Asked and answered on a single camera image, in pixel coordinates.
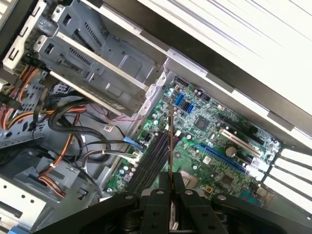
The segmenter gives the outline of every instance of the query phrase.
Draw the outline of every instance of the yellow wire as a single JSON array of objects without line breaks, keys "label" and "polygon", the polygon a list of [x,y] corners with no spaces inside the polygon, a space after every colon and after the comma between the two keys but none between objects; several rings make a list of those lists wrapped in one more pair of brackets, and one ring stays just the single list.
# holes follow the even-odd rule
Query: yellow wire
[{"label": "yellow wire", "polygon": [[[43,115],[49,115],[49,114],[52,114],[54,111],[42,111],[40,112],[40,114],[43,114]],[[23,117],[28,117],[28,116],[31,116],[33,115],[34,112],[33,111],[28,111],[28,112],[24,112],[23,114],[20,114],[18,116],[16,116],[15,118],[13,118],[8,124],[7,124],[7,129],[10,129],[12,127],[12,125],[20,118],[23,118]]]},{"label": "yellow wire", "polygon": [[[25,72],[27,71],[28,68],[29,68],[29,65],[26,65],[24,67],[24,70],[21,72],[19,79],[21,79],[25,75]],[[13,85],[11,85],[7,90],[5,90],[3,94],[7,95],[12,89],[14,89]]]}]

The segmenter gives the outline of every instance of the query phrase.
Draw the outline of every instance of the blue connector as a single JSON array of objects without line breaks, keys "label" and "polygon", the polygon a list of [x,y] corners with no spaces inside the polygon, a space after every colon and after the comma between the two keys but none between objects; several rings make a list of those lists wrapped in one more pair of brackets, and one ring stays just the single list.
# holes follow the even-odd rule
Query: blue connector
[{"label": "blue connector", "polygon": [[135,147],[137,150],[140,150],[142,151],[143,150],[143,147],[140,146],[138,143],[136,143],[134,140],[128,138],[128,137],[125,137],[123,139],[124,141],[128,142],[129,144],[131,144],[133,147]]},{"label": "blue connector", "polygon": [[221,159],[222,161],[230,164],[232,167],[234,167],[235,169],[239,170],[242,173],[246,173],[246,168],[244,168],[243,166],[239,165],[238,163],[234,162],[232,159],[226,157],[225,155],[217,152],[216,150],[214,150],[213,148],[209,147],[208,145],[200,145],[200,144],[196,144],[194,147],[204,150],[210,154],[213,154],[214,156],[218,157],[219,159]]},{"label": "blue connector", "polygon": [[189,108],[187,109],[186,113],[188,113],[188,114],[192,113],[193,109],[194,109],[194,105],[191,104],[191,105],[189,106]]},{"label": "blue connector", "polygon": [[184,94],[179,94],[179,96],[177,97],[177,99],[175,100],[175,105],[178,106],[181,104],[182,100],[184,99]]},{"label": "blue connector", "polygon": [[19,227],[13,227],[8,234],[30,234],[29,232],[19,228]]}]

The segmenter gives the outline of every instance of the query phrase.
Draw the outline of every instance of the chipset heatsink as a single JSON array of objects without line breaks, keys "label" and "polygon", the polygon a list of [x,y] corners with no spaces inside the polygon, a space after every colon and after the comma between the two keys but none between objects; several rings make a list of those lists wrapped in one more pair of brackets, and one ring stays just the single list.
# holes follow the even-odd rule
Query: chipset heatsink
[{"label": "chipset heatsink", "polygon": [[188,174],[186,171],[180,171],[180,173],[182,175],[185,188],[187,189],[195,188],[198,179],[195,176]]}]

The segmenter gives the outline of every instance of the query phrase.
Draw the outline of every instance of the ram slot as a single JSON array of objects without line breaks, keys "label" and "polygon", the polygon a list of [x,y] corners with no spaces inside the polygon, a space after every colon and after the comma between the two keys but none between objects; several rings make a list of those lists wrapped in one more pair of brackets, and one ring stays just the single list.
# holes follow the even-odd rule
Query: ram slot
[{"label": "ram slot", "polygon": [[[174,146],[178,142],[179,139],[175,138]],[[168,149],[168,133],[160,133],[154,144],[149,148],[148,153],[143,156],[137,171],[130,181],[129,192],[140,193],[152,185],[168,160]]]}]

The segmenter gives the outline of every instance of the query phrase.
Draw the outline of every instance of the power supply cable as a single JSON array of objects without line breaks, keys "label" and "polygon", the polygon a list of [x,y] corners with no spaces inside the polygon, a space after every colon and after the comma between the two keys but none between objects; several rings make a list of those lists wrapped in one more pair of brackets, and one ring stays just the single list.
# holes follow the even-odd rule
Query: power supply cable
[{"label": "power supply cable", "polygon": [[81,105],[87,105],[90,104],[90,100],[86,99],[79,99],[76,101],[69,102],[60,108],[58,108],[49,118],[48,125],[49,127],[56,131],[61,133],[69,133],[69,134],[84,134],[84,135],[90,135],[94,136],[100,140],[106,145],[107,149],[110,149],[110,144],[107,142],[107,138],[100,132],[98,132],[95,129],[89,128],[89,127],[79,127],[79,126],[73,126],[73,127],[64,127],[61,125],[58,125],[58,120],[71,108],[81,106]]}]

